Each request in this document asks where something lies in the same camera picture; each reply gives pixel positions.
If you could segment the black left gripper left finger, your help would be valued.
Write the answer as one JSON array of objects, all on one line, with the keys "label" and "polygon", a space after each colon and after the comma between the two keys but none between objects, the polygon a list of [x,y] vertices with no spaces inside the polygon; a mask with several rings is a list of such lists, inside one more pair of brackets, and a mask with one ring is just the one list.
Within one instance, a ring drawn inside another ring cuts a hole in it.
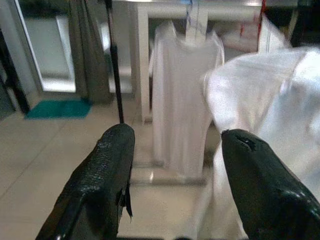
[{"label": "black left gripper left finger", "polygon": [[39,230],[38,240],[115,240],[123,209],[133,215],[130,181],[135,132],[107,129],[72,172]]}]

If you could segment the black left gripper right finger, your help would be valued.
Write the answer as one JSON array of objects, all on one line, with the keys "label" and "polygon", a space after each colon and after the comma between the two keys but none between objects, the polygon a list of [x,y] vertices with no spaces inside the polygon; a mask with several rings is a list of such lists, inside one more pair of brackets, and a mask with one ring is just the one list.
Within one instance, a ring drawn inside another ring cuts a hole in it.
[{"label": "black left gripper right finger", "polygon": [[221,133],[232,198],[250,240],[318,240],[320,203],[271,146],[243,129]]}]

